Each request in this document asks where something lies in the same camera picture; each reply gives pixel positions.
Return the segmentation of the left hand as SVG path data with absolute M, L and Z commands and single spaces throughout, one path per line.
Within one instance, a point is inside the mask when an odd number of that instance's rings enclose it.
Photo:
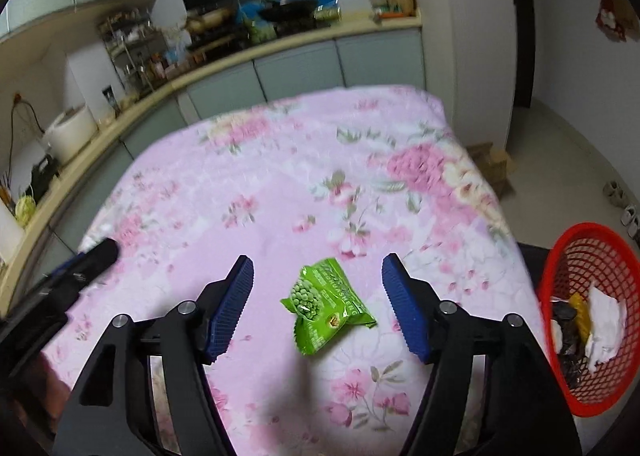
M 40 353 L 25 370 L 24 383 L 30 395 L 47 413 L 47 425 L 53 432 L 58 431 L 58 421 L 66 401 L 70 397 L 70 387 L 58 377 L 48 358 Z

